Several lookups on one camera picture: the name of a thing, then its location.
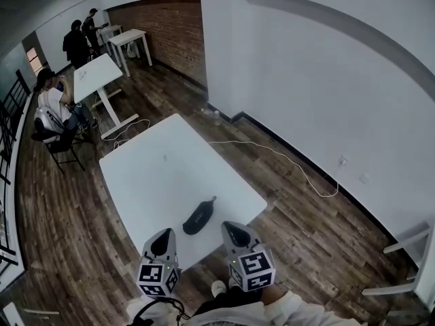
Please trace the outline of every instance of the wooden floor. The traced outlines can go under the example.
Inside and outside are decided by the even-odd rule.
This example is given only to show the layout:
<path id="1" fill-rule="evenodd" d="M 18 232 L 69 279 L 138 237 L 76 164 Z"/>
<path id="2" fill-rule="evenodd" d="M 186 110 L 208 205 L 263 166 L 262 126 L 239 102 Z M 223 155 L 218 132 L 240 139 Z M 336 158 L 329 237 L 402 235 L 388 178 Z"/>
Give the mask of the wooden floor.
<path id="1" fill-rule="evenodd" d="M 287 153 L 284 147 L 242 119 L 234 126 L 220 125 L 204 116 L 206 104 L 200 90 L 159 65 L 129 62 L 132 77 L 121 77 L 109 90 L 124 93 L 111 99 L 121 120 L 133 113 L 151 125 L 180 113 L 206 141 L 251 139 Z M 67 76 L 72 78 L 71 70 Z M 30 139 L 33 101 L 24 127 L 18 163 L 18 214 L 27 273 L 0 297 L 17 307 L 59 311 L 45 320 L 25 316 L 28 325 L 123 325 L 126 305 L 140 293 L 135 286 L 139 259 L 105 187 L 99 159 L 113 148 L 94 132 L 95 146 L 77 147 L 86 172 L 77 164 L 64 164 L 62 175 L 44 144 Z M 110 126 L 103 107 L 98 114 L 102 129 Z M 147 127 L 141 122 L 122 138 Z M 322 199 L 309 187 L 301 172 L 284 158 L 253 145 L 213 145 L 267 201 L 268 208 L 252 226 L 273 250 L 276 283 L 291 289 L 307 302 L 324 305 L 344 317 L 376 322 L 391 308 L 409 308 L 412 295 L 364 297 L 364 287 L 395 284 L 408 265 L 396 254 L 384 255 L 388 239 L 340 194 Z M 326 192 L 334 189 L 309 167 L 314 184 Z M 209 286 L 227 278 L 224 250 L 218 249 L 184 272 L 176 294 L 189 311 L 211 298 Z"/>

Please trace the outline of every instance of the person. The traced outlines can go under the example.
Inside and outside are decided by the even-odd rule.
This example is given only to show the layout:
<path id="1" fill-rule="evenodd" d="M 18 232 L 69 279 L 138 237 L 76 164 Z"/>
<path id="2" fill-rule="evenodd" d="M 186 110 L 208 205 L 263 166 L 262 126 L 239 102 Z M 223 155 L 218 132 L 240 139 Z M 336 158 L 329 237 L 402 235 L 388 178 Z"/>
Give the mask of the person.
<path id="1" fill-rule="evenodd" d="M 82 22 L 75 20 L 71 25 L 71 31 L 63 39 L 63 51 L 67 53 L 67 60 L 70 60 L 76 69 L 83 67 L 93 52 L 80 31 L 81 25 Z"/>
<path id="2" fill-rule="evenodd" d="M 89 11 L 89 15 L 86 17 L 86 19 L 83 22 L 83 32 L 87 36 L 87 38 L 90 42 L 90 46 L 97 53 L 97 56 L 99 56 L 100 55 L 100 45 L 98 43 L 97 30 L 99 30 L 101 27 L 95 26 L 94 18 L 93 18 L 95 16 L 95 14 L 97 13 L 97 11 L 98 10 L 96 8 L 92 8 Z"/>
<path id="3" fill-rule="evenodd" d="M 57 114 L 66 129 L 81 124 L 85 129 L 91 124 L 97 127 L 97 121 L 84 104 L 73 106 L 71 87 L 63 77 L 55 76 L 49 69 L 42 69 L 37 76 L 35 93 L 38 92 L 38 107 L 49 107 Z"/>
<path id="4" fill-rule="evenodd" d="M 230 279 L 229 289 L 223 281 L 211 286 L 214 300 L 199 307 L 185 326 L 359 326 L 355 319 L 342 319 L 323 306 L 308 304 L 299 295 L 284 293 L 277 285 L 244 292 Z M 133 319 L 143 307 L 143 300 L 133 301 L 127 313 Z M 166 304 L 154 304 L 141 318 L 152 320 L 153 326 L 167 324 L 169 309 Z"/>

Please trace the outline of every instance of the metal railing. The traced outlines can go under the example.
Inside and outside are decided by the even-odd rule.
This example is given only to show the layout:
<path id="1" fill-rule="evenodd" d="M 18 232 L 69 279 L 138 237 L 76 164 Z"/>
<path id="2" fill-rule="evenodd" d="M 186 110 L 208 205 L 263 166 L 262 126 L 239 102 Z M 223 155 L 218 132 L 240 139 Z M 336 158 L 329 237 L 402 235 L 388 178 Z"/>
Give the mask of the metal railing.
<path id="1" fill-rule="evenodd" d="M 6 191 L 11 183 L 7 179 L 9 171 L 12 147 L 16 142 L 16 132 L 23 114 L 27 97 L 30 95 L 21 72 L 16 72 L 17 80 L 0 102 L 0 276 L 10 264 L 18 265 L 16 252 L 11 248 L 10 235 L 6 207 Z"/>

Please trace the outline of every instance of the shoe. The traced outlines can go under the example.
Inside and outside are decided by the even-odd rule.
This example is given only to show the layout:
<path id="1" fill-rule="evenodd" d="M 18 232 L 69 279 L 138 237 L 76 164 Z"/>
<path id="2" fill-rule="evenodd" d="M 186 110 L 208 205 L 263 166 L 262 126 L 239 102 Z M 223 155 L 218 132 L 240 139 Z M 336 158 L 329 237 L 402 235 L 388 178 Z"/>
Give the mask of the shoe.
<path id="1" fill-rule="evenodd" d="M 239 285 L 236 283 L 236 280 L 230 278 L 230 280 L 228 281 L 228 287 L 232 289 L 234 286 L 239 286 Z"/>
<path id="2" fill-rule="evenodd" d="M 226 292 L 226 286 L 223 281 L 216 280 L 213 284 L 211 284 L 211 293 L 213 294 L 213 297 L 216 298 L 217 295 L 220 293 Z"/>

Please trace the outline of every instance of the red brick wall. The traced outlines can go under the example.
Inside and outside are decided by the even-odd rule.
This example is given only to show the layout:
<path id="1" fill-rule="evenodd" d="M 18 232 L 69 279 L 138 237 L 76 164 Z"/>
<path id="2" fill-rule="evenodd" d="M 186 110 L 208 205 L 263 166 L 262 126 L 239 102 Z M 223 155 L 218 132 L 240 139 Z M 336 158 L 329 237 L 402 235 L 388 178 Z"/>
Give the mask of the red brick wall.
<path id="1" fill-rule="evenodd" d="M 201 0 L 142 0 L 110 9 L 109 18 L 146 31 L 152 57 L 207 85 Z"/>

